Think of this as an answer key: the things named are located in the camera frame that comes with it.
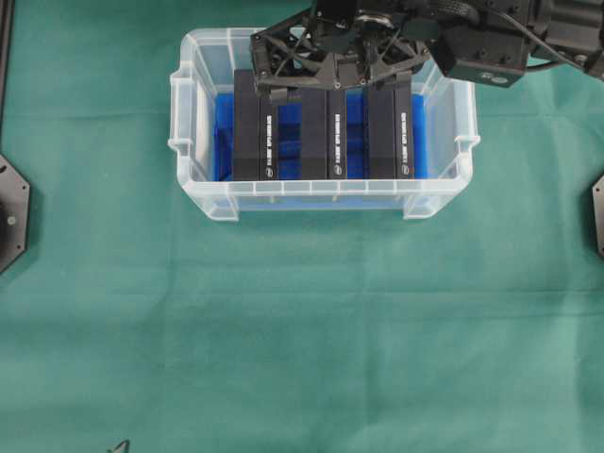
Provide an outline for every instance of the logo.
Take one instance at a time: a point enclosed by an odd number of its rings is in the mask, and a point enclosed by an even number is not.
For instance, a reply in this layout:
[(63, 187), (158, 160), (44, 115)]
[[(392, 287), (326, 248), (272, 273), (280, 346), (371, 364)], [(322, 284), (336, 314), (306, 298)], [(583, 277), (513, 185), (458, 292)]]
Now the logo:
[(336, 132), (336, 134), (335, 134), (335, 140), (336, 140), (336, 163), (338, 165), (340, 165), (340, 163), (342, 163), (342, 150), (341, 150), (341, 147), (340, 147), (340, 145), (341, 145), (341, 143), (340, 143), (340, 134), (341, 134), (341, 131), (342, 131), (342, 128), (341, 128), (341, 121), (342, 120), (341, 120), (341, 118), (342, 117), (341, 117), (340, 114), (336, 114), (336, 116), (335, 116), (335, 128), (336, 128), (336, 130), (335, 130), (335, 132)]
[(403, 131), (402, 133), (402, 144), (403, 144), (403, 162), (407, 163), (409, 162), (409, 151), (407, 148), (407, 112), (403, 112), (400, 115), (400, 123), (401, 123), (401, 130)]
[(273, 115), (266, 117), (266, 165), (273, 166)]

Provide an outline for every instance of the black metal mount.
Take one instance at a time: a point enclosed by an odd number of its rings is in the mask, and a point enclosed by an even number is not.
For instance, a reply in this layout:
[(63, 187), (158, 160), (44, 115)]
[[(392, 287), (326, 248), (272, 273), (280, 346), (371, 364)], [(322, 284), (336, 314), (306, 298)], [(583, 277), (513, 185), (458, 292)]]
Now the black metal mount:
[[(14, 0), (0, 0), (0, 124), (4, 110)], [(0, 155), (0, 273), (27, 248), (29, 183)]]

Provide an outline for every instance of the green tablecloth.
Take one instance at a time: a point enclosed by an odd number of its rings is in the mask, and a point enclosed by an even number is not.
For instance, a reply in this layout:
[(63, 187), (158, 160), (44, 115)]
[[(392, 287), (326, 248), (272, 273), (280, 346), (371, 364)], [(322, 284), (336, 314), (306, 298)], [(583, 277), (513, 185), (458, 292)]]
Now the green tablecloth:
[(604, 448), (604, 84), (478, 88), (435, 218), (249, 213), (176, 183), (168, 76), (198, 27), (307, 2), (17, 0), (2, 151), (33, 184), (0, 277), (0, 450)]

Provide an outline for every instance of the black box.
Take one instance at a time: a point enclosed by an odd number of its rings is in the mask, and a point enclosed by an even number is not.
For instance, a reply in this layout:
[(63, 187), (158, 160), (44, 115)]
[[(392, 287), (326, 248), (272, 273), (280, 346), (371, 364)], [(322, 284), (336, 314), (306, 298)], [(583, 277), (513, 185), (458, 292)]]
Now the black box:
[(365, 145), (370, 179), (413, 179), (411, 78), (396, 88), (364, 91)]
[(364, 91), (365, 145), (369, 179), (396, 179), (394, 90), (371, 86)]
[(256, 94), (254, 73), (235, 71), (233, 180), (278, 179), (278, 108)]
[(327, 179), (327, 92), (302, 89), (300, 179)]
[(257, 181), (260, 171), (260, 99), (252, 71), (235, 71), (233, 180)]

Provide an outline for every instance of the black rectangular block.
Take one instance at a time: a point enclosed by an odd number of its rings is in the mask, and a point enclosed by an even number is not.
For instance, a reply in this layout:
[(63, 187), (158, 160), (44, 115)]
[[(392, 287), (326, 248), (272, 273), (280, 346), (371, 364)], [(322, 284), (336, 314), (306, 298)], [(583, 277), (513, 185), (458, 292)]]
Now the black rectangular block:
[(300, 179), (327, 179), (327, 92), (303, 89)]
[(233, 180), (257, 181), (260, 173), (260, 99), (252, 71), (235, 71)]

